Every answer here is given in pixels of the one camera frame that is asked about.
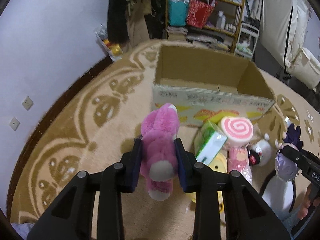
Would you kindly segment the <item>person's right hand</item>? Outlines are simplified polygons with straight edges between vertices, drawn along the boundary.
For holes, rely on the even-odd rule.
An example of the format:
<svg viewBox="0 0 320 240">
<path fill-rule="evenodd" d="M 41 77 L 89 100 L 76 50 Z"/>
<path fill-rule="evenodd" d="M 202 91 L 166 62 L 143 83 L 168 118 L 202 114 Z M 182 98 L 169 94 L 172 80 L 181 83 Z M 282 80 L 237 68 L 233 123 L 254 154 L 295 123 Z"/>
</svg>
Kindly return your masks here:
<svg viewBox="0 0 320 240">
<path fill-rule="evenodd" d="M 311 201 L 310 198 L 307 195 L 305 195 L 304 200 L 300 206 L 300 210 L 298 211 L 299 220 L 302 220 L 307 216 L 308 209 L 310 206 L 319 206 L 319 198 L 316 198 L 315 200 Z"/>
</svg>

